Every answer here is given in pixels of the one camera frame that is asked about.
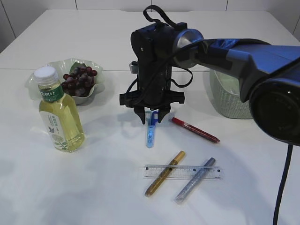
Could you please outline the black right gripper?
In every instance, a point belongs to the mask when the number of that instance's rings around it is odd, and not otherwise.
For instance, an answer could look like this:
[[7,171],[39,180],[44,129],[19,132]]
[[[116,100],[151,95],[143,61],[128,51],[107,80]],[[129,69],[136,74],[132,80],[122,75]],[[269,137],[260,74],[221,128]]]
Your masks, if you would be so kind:
[[130,88],[120,94],[119,103],[133,108],[134,113],[145,124],[145,108],[158,110],[158,123],[170,112],[171,103],[184,102],[181,92],[171,90],[172,68],[179,64],[170,55],[176,52],[179,40],[187,32],[184,22],[169,25],[156,22],[140,28],[131,34],[130,41],[137,56],[139,73]]

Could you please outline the blue black right robot arm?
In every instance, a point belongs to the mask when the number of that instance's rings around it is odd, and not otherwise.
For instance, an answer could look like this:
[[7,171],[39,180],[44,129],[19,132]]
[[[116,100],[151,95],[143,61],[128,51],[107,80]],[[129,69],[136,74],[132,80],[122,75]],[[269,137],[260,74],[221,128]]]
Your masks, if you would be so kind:
[[173,67],[197,64],[236,78],[240,100],[248,102],[258,127],[291,145],[300,143],[300,48],[270,45],[257,39],[204,39],[185,23],[153,23],[131,34],[138,61],[137,90],[120,94],[120,105],[133,108],[141,120],[145,108],[162,120],[171,103],[184,103],[171,90]]

